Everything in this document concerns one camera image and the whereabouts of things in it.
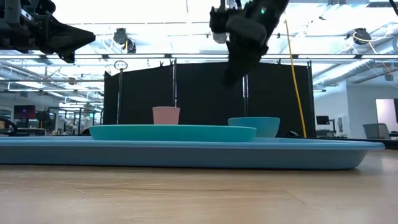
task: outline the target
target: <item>teal bowl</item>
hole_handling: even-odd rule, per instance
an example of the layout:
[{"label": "teal bowl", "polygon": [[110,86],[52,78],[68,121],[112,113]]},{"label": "teal bowl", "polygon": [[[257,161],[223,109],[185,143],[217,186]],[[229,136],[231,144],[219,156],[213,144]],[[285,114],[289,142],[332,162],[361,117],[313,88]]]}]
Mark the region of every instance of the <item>teal bowl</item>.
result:
[{"label": "teal bowl", "polygon": [[200,125],[99,125],[90,127],[94,140],[102,141],[196,141],[250,142],[256,129]]},{"label": "teal bowl", "polygon": [[279,130],[280,119],[267,117],[231,118],[228,120],[228,124],[235,127],[256,128],[257,138],[274,138]]}]

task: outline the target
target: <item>ceiling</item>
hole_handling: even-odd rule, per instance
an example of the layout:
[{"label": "ceiling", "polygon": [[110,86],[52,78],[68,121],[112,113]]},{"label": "ceiling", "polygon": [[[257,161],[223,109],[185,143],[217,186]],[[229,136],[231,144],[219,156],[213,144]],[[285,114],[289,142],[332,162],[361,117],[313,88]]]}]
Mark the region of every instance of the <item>ceiling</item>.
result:
[{"label": "ceiling", "polygon": [[[218,7],[219,0],[52,0],[57,10],[54,16],[62,23],[92,31],[96,34],[96,41],[77,50],[77,55],[125,54],[121,46],[113,42],[113,33],[117,28],[126,28],[129,37],[137,46],[137,54],[227,54],[224,44],[217,44],[208,27],[209,11],[212,6]],[[374,54],[369,44],[356,45],[352,37],[346,38],[355,28],[366,28],[371,34],[373,46],[377,47],[398,35],[397,16],[386,1],[347,0],[345,5],[329,5],[327,0],[291,0],[286,15],[293,54]],[[289,54],[287,31],[281,22],[269,40],[268,54]],[[25,72],[19,72],[20,77],[49,78],[54,80],[68,80],[68,78],[84,80],[102,80],[104,71],[111,74],[118,71],[113,67],[117,59],[103,59],[101,57],[80,58],[74,65],[66,64],[56,57],[45,61],[18,59],[19,52],[0,51],[0,55],[15,55],[7,64],[0,67],[9,69],[9,65]],[[129,67],[127,70],[138,70],[158,67],[160,61],[168,65],[169,59],[159,58],[125,58]],[[214,59],[178,59],[178,63],[214,62]],[[345,59],[313,60],[313,74],[322,73],[340,64],[351,63]],[[295,60],[297,65],[306,65],[305,60]],[[372,75],[372,70],[350,77],[355,81],[360,77]],[[0,77],[9,79],[6,71],[0,72]],[[390,85],[384,77],[373,78],[359,85]],[[13,83],[13,88],[33,88]],[[76,85],[68,83],[42,83],[46,87],[103,90],[103,82],[81,82]],[[90,97],[92,101],[101,101],[97,92],[90,94],[75,93],[82,97]],[[59,93],[68,96],[72,93]]]}]

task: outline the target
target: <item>desk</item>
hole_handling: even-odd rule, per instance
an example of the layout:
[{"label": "desk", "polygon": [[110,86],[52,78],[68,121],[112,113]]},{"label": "desk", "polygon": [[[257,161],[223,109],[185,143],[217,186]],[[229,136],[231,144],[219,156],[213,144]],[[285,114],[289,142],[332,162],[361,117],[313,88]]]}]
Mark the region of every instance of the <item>desk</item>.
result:
[{"label": "desk", "polygon": [[1,223],[396,223],[398,151],[356,170],[0,167]]}]

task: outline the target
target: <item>computer monitor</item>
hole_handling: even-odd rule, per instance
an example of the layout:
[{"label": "computer monitor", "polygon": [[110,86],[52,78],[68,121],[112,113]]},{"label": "computer monitor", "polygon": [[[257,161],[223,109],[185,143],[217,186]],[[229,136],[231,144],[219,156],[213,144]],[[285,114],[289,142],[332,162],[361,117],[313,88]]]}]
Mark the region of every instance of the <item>computer monitor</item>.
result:
[{"label": "computer monitor", "polygon": [[318,125],[329,125],[330,124],[329,116],[317,116],[317,124]]},{"label": "computer monitor", "polygon": [[35,105],[15,105],[14,119],[35,119]]}]

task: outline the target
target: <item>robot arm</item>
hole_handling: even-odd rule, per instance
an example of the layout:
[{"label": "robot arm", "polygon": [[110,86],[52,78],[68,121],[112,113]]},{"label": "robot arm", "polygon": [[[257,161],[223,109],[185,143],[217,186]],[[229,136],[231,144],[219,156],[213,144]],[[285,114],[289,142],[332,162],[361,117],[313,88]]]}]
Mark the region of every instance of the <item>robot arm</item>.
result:
[{"label": "robot arm", "polygon": [[54,12],[51,0],[0,0],[0,50],[57,53],[74,63],[75,50],[95,41],[95,35],[62,24]]},{"label": "robot arm", "polygon": [[229,51],[225,85],[234,85],[257,64],[268,51],[268,40],[279,23],[289,0],[253,0],[239,9],[211,8],[210,28],[214,33],[229,33]]}]

